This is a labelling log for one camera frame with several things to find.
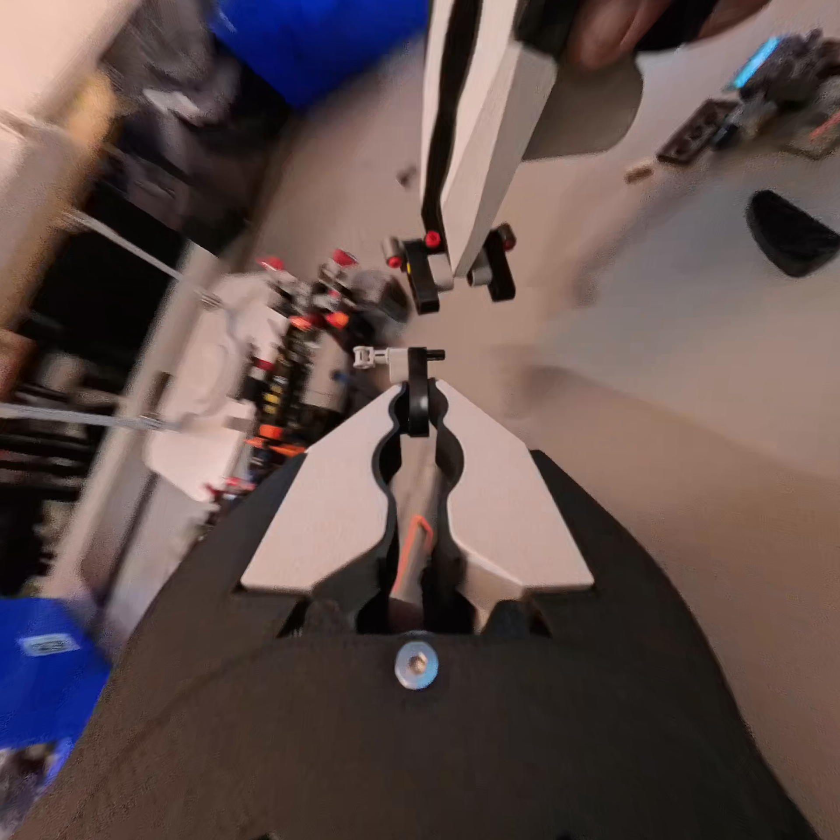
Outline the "black lever lego assembly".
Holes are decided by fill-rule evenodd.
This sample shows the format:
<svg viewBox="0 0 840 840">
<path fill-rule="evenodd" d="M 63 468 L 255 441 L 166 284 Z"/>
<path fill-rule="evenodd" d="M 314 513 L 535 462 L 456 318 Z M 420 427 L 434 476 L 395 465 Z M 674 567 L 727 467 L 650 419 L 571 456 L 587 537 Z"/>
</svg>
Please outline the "black lever lego assembly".
<svg viewBox="0 0 840 840">
<path fill-rule="evenodd" d="M 393 385 L 405 385 L 407 415 L 404 434 L 411 438 L 425 438 L 429 434 L 428 365 L 446 359 L 446 351 L 413 346 L 409 348 L 376 349 L 368 345 L 353 348 L 353 367 L 370 370 L 377 365 L 387 367 Z"/>
</svg>

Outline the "plain blue plastic bin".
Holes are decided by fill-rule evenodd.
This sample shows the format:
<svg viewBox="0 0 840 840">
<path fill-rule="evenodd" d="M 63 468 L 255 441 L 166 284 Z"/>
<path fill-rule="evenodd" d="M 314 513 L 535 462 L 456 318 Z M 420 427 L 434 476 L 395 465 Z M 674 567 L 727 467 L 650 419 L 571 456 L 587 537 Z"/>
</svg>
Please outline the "plain blue plastic bin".
<svg viewBox="0 0 840 840">
<path fill-rule="evenodd" d="M 296 110 L 423 31 L 425 1 L 220 1 L 215 38 Z"/>
</svg>

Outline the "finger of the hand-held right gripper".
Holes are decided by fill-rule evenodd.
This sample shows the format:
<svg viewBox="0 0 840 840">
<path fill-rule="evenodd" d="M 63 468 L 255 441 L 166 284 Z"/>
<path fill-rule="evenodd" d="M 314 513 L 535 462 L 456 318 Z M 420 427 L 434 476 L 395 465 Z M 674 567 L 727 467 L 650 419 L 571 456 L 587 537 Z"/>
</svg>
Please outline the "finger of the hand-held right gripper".
<svg viewBox="0 0 840 840">
<path fill-rule="evenodd" d="M 453 159 L 459 102 L 473 58 L 481 1 L 428 4 L 422 110 L 421 218 L 444 231 L 443 190 Z"/>
<path fill-rule="evenodd" d="M 443 181 L 443 234 L 455 277 L 472 270 L 558 77 L 554 47 L 543 50 L 518 33 L 531 5 L 481 3 Z"/>
</svg>

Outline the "black lego assembly red pins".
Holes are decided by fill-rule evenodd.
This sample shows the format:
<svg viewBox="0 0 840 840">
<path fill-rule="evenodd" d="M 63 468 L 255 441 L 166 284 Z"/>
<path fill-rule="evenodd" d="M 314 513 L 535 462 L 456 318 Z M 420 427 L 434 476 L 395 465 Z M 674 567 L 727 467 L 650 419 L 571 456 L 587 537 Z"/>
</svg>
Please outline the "black lego assembly red pins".
<svg viewBox="0 0 840 840">
<path fill-rule="evenodd" d="M 441 295 L 452 291 L 458 278 L 465 279 L 471 288 L 486 289 L 495 303 L 513 300 L 517 289 L 508 255 L 517 242 L 509 224 L 492 228 L 462 276 L 450 264 L 445 237 L 434 229 L 420 238 L 387 237 L 382 241 L 382 252 L 391 269 L 406 275 L 416 313 L 426 315 L 439 310 Z"/>
</svg>

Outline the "black lego plate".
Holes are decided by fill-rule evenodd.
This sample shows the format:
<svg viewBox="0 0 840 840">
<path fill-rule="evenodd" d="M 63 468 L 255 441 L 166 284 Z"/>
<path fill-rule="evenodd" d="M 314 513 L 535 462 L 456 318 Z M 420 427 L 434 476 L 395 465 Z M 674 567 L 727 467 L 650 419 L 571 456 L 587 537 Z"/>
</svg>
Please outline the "black lego plate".
<svg viewBox="0 0 840 840">
<path fill-rule="evenodd" d="M 692 165 L 737 106 L 734 100 L 705 100 L 660 147 L 656 161 L 683 167 Z"/>
</svg>

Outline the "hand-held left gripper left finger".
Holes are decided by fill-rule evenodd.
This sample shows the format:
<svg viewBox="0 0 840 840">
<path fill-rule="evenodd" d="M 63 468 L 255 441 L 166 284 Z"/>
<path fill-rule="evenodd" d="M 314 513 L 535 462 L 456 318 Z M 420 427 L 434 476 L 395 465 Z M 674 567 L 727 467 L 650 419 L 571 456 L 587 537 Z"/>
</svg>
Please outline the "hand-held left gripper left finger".
<svg viewBox="0 0 840 840">
<path fill-rule="evenodd" d="M 390 632 L 405 387 L 393 385 L 289 463 L 288 488 L 241 574 L 242 596 L 279 599 L 280 625 L 331 607 L 352 632 Z"/>
</svg>

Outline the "grey lego tile red stripe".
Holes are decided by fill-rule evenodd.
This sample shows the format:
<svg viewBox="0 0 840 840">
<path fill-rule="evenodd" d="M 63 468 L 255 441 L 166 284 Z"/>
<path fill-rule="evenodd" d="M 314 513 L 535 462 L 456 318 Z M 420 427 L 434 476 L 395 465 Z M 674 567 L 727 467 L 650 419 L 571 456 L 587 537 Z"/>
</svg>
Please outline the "grey lego tile red stripe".
<svg viewBox="0 0 840 840">
<path fill-rule="evenodd" d="M 797 122 L 780 149 L 810 161 L 820 161 L 839 145 L 839 107 L 813 111 Z"/>
</svg>

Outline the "black curved lego panel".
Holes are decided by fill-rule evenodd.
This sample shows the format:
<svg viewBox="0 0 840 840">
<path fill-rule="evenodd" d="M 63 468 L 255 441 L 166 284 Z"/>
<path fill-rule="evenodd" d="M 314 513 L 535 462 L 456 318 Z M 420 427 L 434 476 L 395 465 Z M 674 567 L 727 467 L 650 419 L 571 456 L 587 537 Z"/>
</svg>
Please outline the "black curved lego panel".
<svg viewBox="0 0 840 840">
<path fill-rule="evenodd" d="M 838 256 L 838 233 L 776 192 L 754 193 L 744 216 L 755 244 L 787 277 L 808 277 Z"/>
</svg>

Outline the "large lego car model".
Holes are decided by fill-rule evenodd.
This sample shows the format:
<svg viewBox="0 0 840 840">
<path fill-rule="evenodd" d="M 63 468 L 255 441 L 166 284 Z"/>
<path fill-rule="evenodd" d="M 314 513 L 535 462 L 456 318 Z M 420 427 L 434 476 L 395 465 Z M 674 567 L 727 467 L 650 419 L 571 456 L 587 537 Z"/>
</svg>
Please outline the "large lego car model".
<svg viewBox="0 0 840 840">
<path fill-rule="evenodd" d="M 299 279 L 277 257 L 257 261 L 285 318 L 267 360 L 252 357 L 245 394 L 255 406 L 238 463 L 206 486 L 219 510 L 249 494 L 270 473 L 376 398 L 376 385 L 358 377 L 353 350 L 398 338 L 411 314 L 406 290 L 390 271 L 365 269 L 341 249 L 313 280 Z"/>
</svg>

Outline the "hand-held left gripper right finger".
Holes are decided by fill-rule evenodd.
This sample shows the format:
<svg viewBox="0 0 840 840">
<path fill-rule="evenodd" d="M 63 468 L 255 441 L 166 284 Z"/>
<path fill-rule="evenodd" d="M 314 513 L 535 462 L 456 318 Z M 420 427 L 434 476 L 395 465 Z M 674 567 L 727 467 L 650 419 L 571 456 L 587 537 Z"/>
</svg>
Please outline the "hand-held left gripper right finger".
<svg viewBox="0 0 840 840">
<path fill-rule="evenodd" d="M 452 385 L 429 385 L 439 471 L 426 629 L 472 632 L 502 602 L 586 592 L 583 553 L 529 448 Z"/>
</svg>

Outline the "person's right hand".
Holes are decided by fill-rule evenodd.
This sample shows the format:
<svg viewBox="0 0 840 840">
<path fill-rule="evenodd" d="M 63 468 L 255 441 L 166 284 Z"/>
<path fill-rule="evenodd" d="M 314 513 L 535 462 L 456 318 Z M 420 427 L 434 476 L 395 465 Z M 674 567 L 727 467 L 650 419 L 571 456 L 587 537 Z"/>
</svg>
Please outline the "person's right hand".
<svg viewBox="0 0 840 840">
<path fill-rule="evenodd" d="M 585 1 L 568 41 L 570 62 L 587 70 L 611 65 L 635 48 L 668 1 Z"/>
</svg>

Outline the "grey lego block assembly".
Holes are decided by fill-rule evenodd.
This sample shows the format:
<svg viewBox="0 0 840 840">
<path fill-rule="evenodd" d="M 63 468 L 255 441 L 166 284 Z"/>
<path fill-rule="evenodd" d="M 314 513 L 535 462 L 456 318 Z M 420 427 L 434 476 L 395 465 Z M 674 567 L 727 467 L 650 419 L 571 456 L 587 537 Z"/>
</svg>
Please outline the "grey lego block assembly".
<svg viewBox="0 0 840 840">
<path fill-rule="evenodd" d="M 710 145 L 715 151 L 755 140 L 781 115 L 803 109 L 838 73 L 838 38 L 821 29 L 769 38 L 722 89 L 735 97 Z"/>
</svg>

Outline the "plastic-wrapped pointed lego panel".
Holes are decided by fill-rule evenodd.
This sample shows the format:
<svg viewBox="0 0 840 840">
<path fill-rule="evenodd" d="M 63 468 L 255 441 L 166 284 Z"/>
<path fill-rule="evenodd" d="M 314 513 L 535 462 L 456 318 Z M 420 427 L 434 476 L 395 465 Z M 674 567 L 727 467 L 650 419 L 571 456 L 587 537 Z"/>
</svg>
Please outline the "plastic-wrapped pointed lego panel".
<svg viewBox="0 0 840 840">
<path fill-rule="evenodd" d="M 390 601 L 408 615 L 422 609 L 421 578 L 435 541 L 438 484 L 433 458 L 406 465 L 394 479 L 400 550 Z"/>
</svg>

